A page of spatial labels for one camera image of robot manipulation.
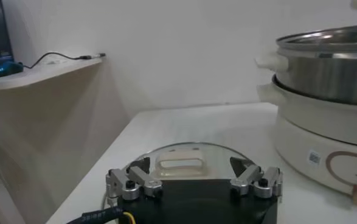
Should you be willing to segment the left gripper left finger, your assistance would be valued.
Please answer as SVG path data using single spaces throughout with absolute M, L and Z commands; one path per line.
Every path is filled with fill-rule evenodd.
M 126 169 L 110 169 L 106 174 L 106 200 L 134 201 L 141 195 L 161 198 L 162 181 L 150 176 L 149 168 L 150 159 L 144 158 L 130 163 Z

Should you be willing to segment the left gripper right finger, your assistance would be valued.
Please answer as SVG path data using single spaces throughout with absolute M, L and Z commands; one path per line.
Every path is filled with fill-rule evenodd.
M 278 167 L 263 170 L 250 159 L 230 157 L 236 175 L 230 180 L 230 188 L 240 197 L 252 192 L 257 198 L 282 197 L 283 173 Z

